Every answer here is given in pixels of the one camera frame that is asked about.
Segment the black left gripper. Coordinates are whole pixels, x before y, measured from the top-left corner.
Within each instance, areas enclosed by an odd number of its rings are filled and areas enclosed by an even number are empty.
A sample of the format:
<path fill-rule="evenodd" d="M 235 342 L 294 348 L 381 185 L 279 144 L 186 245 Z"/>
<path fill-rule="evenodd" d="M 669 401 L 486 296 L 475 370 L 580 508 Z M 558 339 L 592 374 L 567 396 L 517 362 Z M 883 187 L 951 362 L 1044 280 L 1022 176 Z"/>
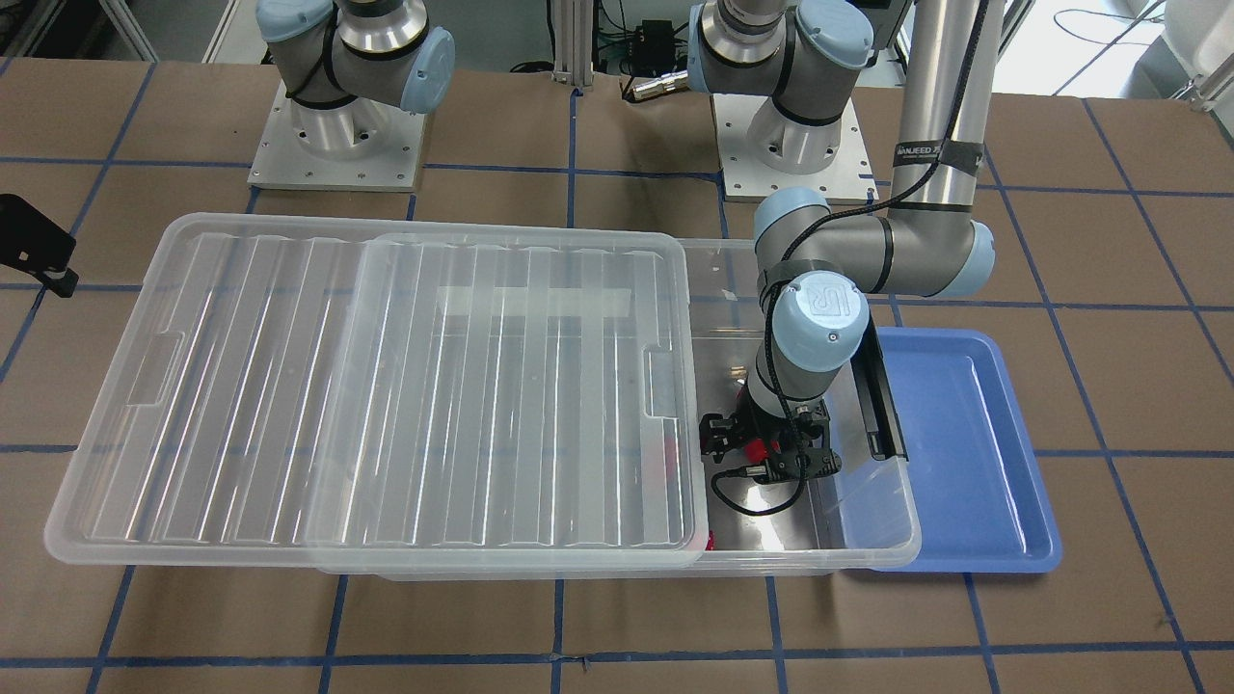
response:
<path fill-rule="evenodd" d="M 798 406 L 793 420 L 764 412 L 750 398 L 740 398 L 735 412 L 705 414 L 698 426 L 701 451 L 723 461 L 731 451 L 743 452 L 750 440 L 763 440 L 768 461 L 718 470 L 714 477 L 747 478 L 760 485 L 832 477 L 842 470 L 842 457 L 830 448 L 830 416 L 824 404 Z"/>

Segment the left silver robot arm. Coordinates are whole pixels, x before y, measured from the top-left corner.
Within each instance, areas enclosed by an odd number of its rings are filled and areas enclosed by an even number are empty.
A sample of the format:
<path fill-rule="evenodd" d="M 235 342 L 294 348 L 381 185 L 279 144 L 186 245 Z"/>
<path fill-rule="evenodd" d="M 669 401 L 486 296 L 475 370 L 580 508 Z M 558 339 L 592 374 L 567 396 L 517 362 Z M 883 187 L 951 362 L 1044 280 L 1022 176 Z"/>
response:
<path fill-rule="evenodd" d="M 974 214 L 1002 1 L 705 1 L 687 82 L 713 100 L 729 198 L 755 203 L 765 321 L 735 412 L 705 414 L 714 480 L 842 470 L 824 398 L 854 377 L 876 461 L 902 452 L 875 296 L 966 296 L 996 252 Z"/>

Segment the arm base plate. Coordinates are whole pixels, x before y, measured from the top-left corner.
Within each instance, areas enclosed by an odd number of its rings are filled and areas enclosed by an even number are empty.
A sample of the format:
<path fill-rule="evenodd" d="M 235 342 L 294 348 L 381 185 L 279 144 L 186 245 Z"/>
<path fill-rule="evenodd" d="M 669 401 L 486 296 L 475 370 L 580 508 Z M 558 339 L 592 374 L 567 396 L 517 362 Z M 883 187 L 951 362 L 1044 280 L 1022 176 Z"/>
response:
<path fill-rule="evenodd" d="M 413 193 L 428 123 L 366 98 L 304 107 L 279 84 L 247 182 L 262 190 Z"/>
<path fill-rule="evenodd" d="M 760 203 L 797 186 L 824 194 L 830 203 L 877 198 L 851 101 L 842 119 L 824 126 L 784 119 L 771 98 L 716 93 L 712 109 L 727 201 Z"/>

